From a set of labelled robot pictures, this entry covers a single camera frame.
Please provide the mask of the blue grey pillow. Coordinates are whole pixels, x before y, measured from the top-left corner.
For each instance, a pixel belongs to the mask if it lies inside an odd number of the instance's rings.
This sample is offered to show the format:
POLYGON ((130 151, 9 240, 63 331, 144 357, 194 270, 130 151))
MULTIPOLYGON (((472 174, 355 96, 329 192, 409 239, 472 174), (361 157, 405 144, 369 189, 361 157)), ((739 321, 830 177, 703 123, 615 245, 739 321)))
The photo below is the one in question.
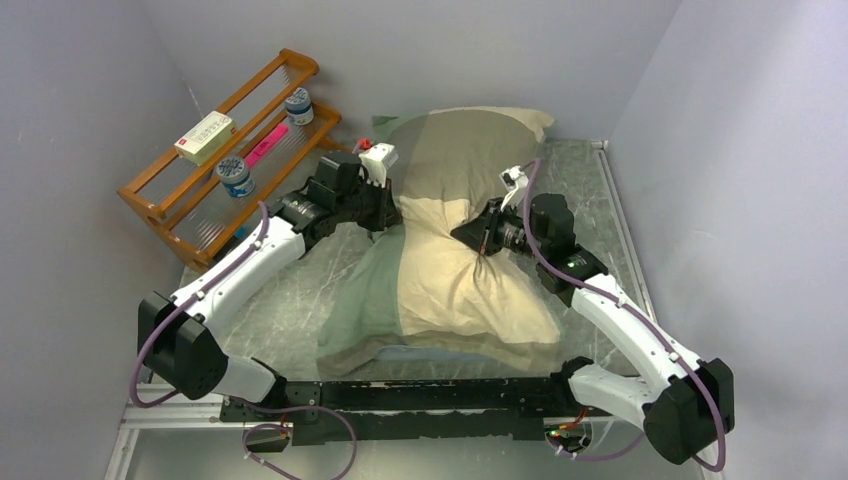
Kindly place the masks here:
POLYGON ((455 352, 431 347, 387 345, 376 353, 377 361, 485 362, 492 358, 482 354, 455 352))

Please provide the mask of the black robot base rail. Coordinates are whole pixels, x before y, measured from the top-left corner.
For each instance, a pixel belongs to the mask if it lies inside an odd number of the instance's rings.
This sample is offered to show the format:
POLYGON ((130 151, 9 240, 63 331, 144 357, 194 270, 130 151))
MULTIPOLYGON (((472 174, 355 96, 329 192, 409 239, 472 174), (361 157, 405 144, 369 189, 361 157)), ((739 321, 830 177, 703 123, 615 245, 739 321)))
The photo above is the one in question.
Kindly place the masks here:
POLYGON ((236 400, 220 412, 225 423, 285 422, 296 446, 345 441, 480 438, 542 439, 577 416, 591 416, 551 377, 295 381, 288 414, 259 413, 236 400))

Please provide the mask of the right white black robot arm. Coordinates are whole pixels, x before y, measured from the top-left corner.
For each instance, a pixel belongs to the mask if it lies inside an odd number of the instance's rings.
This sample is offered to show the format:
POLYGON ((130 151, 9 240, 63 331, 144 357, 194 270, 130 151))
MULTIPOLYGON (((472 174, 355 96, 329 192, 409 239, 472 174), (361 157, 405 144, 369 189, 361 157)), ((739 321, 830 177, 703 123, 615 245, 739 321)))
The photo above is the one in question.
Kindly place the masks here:
POLYGON ((544 288, 592 322, 636 369, 626 377, 585 357, 565 362, 551 376, 556 411, 600 409, 637 427, 668 462, 722 470, 735 422, 732 371, 719 358, 703 360, 649 320, 577 242, 574 223, 561 194, 540 194, 521 207, 495 198, 451 235, 482 256, 509 250, 534 258, 544 288))

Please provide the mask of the patchwork green beige pillowcase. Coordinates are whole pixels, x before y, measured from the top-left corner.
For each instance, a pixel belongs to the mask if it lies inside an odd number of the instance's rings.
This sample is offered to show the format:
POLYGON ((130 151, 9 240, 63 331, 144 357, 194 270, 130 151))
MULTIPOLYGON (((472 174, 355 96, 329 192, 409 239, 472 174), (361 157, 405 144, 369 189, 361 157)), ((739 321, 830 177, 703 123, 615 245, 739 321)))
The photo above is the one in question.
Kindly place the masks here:
POLYGON ((531 162, 553 117, 475 106, 376 117, 396 148, 390 178, 402 221, 377 237, 338 292, 317 343, 325 378, 393 346, 481 355, 531 374, 560 368, 561 328, 507 252, 483 256, 451 232, 503 194, 502 171, 531 162))

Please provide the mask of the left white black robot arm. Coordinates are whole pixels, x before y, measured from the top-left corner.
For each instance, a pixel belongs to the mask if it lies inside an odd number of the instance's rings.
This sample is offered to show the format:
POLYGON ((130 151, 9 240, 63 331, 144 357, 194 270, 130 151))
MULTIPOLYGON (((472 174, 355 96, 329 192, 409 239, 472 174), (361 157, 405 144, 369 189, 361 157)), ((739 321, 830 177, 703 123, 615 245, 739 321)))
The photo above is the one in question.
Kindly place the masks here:
POLYGON ((388 177, 397 159, 386 143, 359 153, 330 151, 300 189, 260 203, 260 224, 221 261, 173 294, 153 292, 140 302, 135 367, 150 369, 188 399, 226 395, 246 401, 261 420, 277 418, 289 404, 286 378, 259 360, 227 353, 217 337, 272 276, 338 225, 379 232, 399 224, 388 177))

